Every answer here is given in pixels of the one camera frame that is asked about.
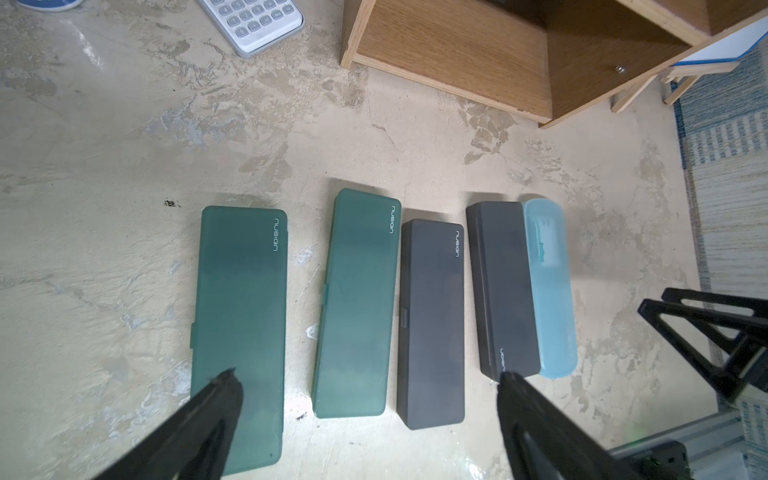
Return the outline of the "light blue pencil case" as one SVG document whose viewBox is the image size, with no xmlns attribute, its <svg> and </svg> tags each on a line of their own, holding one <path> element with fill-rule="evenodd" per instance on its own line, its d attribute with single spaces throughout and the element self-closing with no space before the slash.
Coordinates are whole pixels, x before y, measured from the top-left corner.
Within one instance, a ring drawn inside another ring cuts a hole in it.
<svg viewBox="0 0 768 480">
<path fill-rule="evenodd" d="M 546 198 L 523 203 L 540 375 L 558 379 L 578 363 L 566 221 Z"/>
</svg>

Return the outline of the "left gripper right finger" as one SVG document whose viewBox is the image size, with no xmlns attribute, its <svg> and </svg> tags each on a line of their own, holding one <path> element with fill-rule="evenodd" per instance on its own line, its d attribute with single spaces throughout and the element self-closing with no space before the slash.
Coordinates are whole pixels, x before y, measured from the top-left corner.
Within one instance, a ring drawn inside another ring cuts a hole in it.
<svg viewBox="0 0 768 480">
<path fill-rule="evenodd" d="M 565 479 L 638 479 L 515 372 L 501 374 L 497 412 L 515 479 L 538 479 L 532 447 Z"/>
</svg>

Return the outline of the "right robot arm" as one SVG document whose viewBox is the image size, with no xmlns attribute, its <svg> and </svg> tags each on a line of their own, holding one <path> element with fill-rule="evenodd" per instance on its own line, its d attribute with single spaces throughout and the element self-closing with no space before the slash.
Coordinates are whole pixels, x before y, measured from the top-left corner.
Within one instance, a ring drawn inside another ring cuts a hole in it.
<svg viewBox="0 0 768 480">
<path fill-rule="evenodd" d="M 639 315 L 713 388 L 722 409 L 611 450 L 646 479 L 764 479 L 767 476 L 767 302 L 667 288 Z M 677 317 L 724 359 L 713 362 L 667 322 Z"/>
</svg>

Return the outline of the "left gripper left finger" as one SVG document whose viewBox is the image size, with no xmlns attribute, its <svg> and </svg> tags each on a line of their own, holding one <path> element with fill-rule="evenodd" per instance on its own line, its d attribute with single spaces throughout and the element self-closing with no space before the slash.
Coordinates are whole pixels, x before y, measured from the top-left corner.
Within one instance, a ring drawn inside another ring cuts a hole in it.
<svg viewBox="0 0 768 480">
<path fill-rule="evenodd" d="M 243 404 L 234 369 L 221 372 L 99 479 L 220 479 Z"/>
</svg>

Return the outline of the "black pencil case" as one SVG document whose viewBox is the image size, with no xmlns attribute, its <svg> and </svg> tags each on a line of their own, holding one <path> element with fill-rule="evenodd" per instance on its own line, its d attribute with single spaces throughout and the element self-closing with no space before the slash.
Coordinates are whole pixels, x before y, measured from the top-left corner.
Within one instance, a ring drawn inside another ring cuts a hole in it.
<svg viewBox="0 0 768 480">
<path fill-rule="evenodd" d="M 411 430 L 465 418 L 464 230 L 402 227 L 396 410 Z"/>
<path fill-rule="evenodd" d="M 481 372 L 540 373 L 523 206 L 483 201 L 466 208 Z"/>
</svg>

